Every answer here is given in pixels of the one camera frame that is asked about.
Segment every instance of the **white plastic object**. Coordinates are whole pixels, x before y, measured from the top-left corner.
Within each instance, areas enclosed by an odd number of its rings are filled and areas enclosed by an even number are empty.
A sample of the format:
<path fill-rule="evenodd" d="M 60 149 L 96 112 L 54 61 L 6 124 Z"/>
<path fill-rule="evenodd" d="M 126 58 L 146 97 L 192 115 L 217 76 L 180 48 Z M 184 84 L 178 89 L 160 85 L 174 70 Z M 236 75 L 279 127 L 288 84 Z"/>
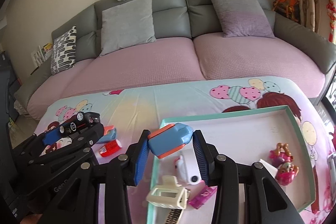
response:
<path fill-rule="evenodd" d="M 275 176 L 277 175 L 278 169 L 262 159 L 260 159 L 259 161 L 265 166 L 265 168 L 272 175 L 272 177 L 275 178 Z"/>
<path fill-rule="evenodd" d="M 177 183 L 175 176 L 162 176 L 163 185 L 156 185 L 148 193 L 146 201 L 157 207 L 181 209 L 187 207 L 188 190 Z M 171 193 L 174 197 L 162 196 Z"/>
<path fill-rule="evenodd" d="M 175 162 L 177 178 L 186 184 L 200 183 L 202 179 L 194 150 L 182 149 L 180 153 L 181 155 Z"/>

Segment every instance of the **black and white patterned pillow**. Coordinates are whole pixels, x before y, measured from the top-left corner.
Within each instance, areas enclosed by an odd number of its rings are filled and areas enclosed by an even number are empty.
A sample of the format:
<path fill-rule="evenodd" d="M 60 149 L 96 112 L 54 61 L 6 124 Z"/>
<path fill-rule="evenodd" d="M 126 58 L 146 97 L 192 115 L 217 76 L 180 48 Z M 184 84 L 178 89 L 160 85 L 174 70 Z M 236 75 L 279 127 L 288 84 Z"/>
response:
<path fill-rule="evenodd" d="M 51 74 L 72 68 L 76 58 L 76 26 L 54 41 L 51 55 Z"/>

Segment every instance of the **gray sofa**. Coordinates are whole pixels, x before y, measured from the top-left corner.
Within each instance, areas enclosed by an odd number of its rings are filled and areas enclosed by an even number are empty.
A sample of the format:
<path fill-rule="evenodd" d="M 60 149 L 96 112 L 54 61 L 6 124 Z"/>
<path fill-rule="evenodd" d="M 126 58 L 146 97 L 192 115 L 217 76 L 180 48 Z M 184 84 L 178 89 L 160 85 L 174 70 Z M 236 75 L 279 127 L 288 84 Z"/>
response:
<path fill-rule="evenodd" d="M 182 81 L 279 76 L 317 104 L 335 72 L 336 47 L 258 0 L 276 39 L 223 38 L 210 0 L 152 0 L 156 42 L 100 54 L 101 12 L 126 1 L 100 0 L 51 34 L 77 26 L 76 66 L 51 76 L 43 63 L 15 94 L 40 119 L 58 99 Z"/>

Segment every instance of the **cartoon bedsheet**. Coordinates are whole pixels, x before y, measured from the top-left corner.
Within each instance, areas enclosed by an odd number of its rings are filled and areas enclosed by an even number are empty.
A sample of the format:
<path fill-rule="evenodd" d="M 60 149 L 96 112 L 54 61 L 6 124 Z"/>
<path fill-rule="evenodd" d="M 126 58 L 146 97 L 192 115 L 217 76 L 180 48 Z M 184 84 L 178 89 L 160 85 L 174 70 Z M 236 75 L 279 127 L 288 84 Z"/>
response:
<path fill-rule="evenodd" d="M 123 145 L 118 152 L 138 141 L 143 129 L 155 130 L 164 118 L 220 113 L 278 105 L 288 105 L 305 138 L 313 167 L 316 200 L 301 216 L 306 224 L 319 224 L 332 209 L 330 173 L 327 157 L 335 152 L 326 128 L 310 101 L 295 83 L 280 77 L 241 78 L 196 81 L 147 86 L 126 90 L 81 95 L 58 100 L 43 116 L 35 133 L 57 126 L 78 111 L 100 113 L 104 126 L 114 125 Z M 62 140 L 49 150 L 66 143 Z M 97 152 L 102 144 L 93 146 L 100 163 L 117 155 L 103 158 Z M 128 191 L 134 224 L 146 223 L 147 202 L 152 170 L 152 155 L 138 187 Z M 104 223 L 104 186 L 100 188 L 99 223 Z"/>

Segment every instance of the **white tray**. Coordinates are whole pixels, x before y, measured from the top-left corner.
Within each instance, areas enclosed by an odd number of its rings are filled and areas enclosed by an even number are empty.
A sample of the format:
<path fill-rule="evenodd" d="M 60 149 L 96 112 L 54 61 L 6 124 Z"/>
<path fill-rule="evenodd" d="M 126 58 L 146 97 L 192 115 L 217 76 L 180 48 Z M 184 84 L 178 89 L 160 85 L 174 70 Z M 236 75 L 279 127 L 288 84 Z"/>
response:
<path fill-rule="evenodd" d="M 162 120 L 160 128 L 176 122 L 201 130 L 207 143 L 215 145 L 219 153 L 240 164 L 251 165 L 259 159 L 270 163 L 269 151 L 274 150 L 278 142 L 288 143 L 294 163 L 299 166 L 299 173 L 283 190 L 299 212 L 315 200 L 314 175 L 305 141 L 288 106 L 168 118 Z M 183 149 L 189 148 L 192 148 L 192 141 Z M 162 160 L 154 157 L 151 188 L 162 182 L 162 175 L 176 175 L 174 159 L 178 155 L 179 152 L 176 152 Z M 198 185 L 181 184 L 191 189 L 189 198 L 204 187 L 203 182 Z M 244 222 L 244 202 L 244 186 L 240 185 L 240 223 Z M 179 224 L 211 223 L 214 203 L 215 195 L 198 210 L 188 205 Z M 147 224 L 163 224 L 168 211 L 148 204 Z"/>

